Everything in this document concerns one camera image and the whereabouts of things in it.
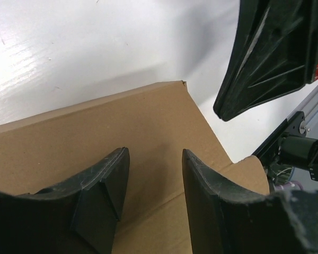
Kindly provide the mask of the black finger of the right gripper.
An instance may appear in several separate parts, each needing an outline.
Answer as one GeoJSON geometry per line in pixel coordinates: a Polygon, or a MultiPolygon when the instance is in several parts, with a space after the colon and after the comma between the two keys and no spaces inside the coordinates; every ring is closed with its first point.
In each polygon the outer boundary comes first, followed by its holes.
{"type": "Polygon", "coordinates": [[[316,80],[318,1],[241,1],[215,114],[229,121],[316,80]]]}

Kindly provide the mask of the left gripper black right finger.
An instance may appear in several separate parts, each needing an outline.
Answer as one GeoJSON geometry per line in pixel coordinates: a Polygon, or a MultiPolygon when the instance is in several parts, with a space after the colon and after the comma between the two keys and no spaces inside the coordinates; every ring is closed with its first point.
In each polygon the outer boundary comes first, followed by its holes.
{"type": "Polygon", "coordinates": [[[193,253],[318,253],[318,190],[261,195],[188,149],[182,173],[193,253]]]}

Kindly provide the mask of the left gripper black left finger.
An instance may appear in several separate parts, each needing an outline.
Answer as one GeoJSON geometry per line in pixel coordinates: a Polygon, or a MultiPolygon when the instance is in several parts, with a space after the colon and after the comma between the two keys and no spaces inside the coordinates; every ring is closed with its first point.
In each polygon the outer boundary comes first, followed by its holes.
{"type": "Polygon", "coordinates": [[[34,194],[0,192],[0,253],[111,253],[129,166],[122,147],[34,194]]]}

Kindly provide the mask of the brown cardboard box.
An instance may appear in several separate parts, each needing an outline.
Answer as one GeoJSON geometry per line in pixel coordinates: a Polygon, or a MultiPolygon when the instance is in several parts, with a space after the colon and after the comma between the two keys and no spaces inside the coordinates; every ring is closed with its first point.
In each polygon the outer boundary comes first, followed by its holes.
{"type": "Polygon", "coordinates": [[[191,253],[182,152],[259,194],[257,157],[233,163],[182,81],[156,83],[0,126],[0,192],[34,194],[129,150],[111,253],[191,253]]]}

